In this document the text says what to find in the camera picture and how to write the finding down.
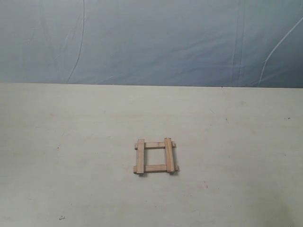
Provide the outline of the blue-grey backdrop cloth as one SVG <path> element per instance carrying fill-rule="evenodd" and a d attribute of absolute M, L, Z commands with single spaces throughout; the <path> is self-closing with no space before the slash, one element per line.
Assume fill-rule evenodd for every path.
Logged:
<path fill-rule="evenodd" d="M 1 82 L 303 86 L 300 0 L 3 0 Z"/>

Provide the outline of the plain wooden stick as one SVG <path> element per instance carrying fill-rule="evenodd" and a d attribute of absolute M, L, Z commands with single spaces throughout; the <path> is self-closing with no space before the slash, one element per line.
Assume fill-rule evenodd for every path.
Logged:
<path fill-rule="evenodd" d="M 174 165 L 174 158 L 173 158 L 173 152 L 172 152 L 171 138 L 165 138 L 164 144 L 165 144 L 167 172 L 173 173 L 173 172 L 175 172 L 175 165 Z"/>
<path fill-rule="evenodd" d="M 137 143 L 136 173 L 144 173 L 144 139 L 138 139 Z"/>

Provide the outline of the wooden stick with holes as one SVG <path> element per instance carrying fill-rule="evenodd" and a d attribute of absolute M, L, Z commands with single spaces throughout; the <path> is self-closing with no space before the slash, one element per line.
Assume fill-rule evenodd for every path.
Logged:
<path fill-rule="evenodd" d="M 179 166 L 175 165 L 174 172 L 179 171 Z M 144 165 L 143 173 L 137 173 L 137 166 L 133 166 L 133 173 L 134 174 L 147 174 L 147 173 L 174 173 L 169 172 L 167 170 L 167 166 L 165 164 L 160 165 Z"/>
<path fill-rule="evenodd" d="M 177 147 L 174 141 L 171 142 L 171 147 Z M 138 143 L 135 143 L 134 149 L 138 149 Z M 165 149 L 165 142 L 145 142 L 144 149 Z"/>

